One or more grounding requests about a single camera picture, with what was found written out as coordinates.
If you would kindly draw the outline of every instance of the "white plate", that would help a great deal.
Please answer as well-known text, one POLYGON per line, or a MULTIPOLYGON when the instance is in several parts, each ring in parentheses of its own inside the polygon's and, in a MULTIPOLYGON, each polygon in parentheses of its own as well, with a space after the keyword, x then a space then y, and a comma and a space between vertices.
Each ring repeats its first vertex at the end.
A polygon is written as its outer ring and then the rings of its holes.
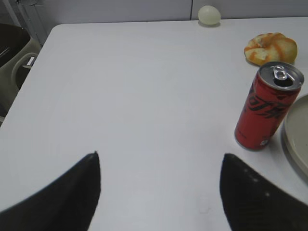
POLYGON ((308 95, 290 108, 282 128, 285 154, 297 173, 308 180, 308 95))

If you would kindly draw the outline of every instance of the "can pull tab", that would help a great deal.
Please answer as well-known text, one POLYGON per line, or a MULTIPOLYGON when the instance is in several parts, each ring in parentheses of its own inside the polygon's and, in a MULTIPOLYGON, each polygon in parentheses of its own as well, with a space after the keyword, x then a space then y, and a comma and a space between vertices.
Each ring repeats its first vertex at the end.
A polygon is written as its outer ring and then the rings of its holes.
POLYGON ((288 74, 285 71, 285 68, 283 66, 277 65, 274 66, 274 76, 278 80, 286 80, 288 78, 288 74))

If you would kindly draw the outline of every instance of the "can lid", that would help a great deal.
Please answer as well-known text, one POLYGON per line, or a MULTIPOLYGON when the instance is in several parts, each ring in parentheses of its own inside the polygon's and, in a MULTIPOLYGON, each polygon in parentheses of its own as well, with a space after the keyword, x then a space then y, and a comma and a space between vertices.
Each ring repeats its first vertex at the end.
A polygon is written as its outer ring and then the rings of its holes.
POLYGON ((279 90, 296 90, 304 83, 304 75, 293 65, 283 62, 268 62, 260 67, 261 79, 279 90))

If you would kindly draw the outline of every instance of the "orange pastry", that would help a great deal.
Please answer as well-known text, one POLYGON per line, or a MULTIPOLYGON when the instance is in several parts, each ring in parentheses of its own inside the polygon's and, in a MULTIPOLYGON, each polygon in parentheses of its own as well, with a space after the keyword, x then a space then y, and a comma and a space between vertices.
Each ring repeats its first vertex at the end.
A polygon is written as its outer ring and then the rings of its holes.
POLYGON ((270 61, 293 63, 297 56, 297 44, 281 33, 258 35, 244 49, 246 59, 259 66, 270 61))

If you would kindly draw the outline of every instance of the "gray floor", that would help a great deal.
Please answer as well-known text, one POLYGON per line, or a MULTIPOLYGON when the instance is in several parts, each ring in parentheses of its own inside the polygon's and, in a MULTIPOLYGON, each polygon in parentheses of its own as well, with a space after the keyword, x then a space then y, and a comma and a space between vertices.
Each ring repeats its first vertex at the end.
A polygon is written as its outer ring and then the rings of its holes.
MULTIPOLYGON (((23 28, 26 29, 26 23, 21 15, 21 13, 18 10, 18 7, 15 3, 15 0, 10 0, 10 3, 14 9, 14 12, 22 25, 23 28)), ((11 19, 9 13, 7 12, 2 0, 0 0, 0 23, 6 23, 6 24, 14 24, 13 20, 11 19)))

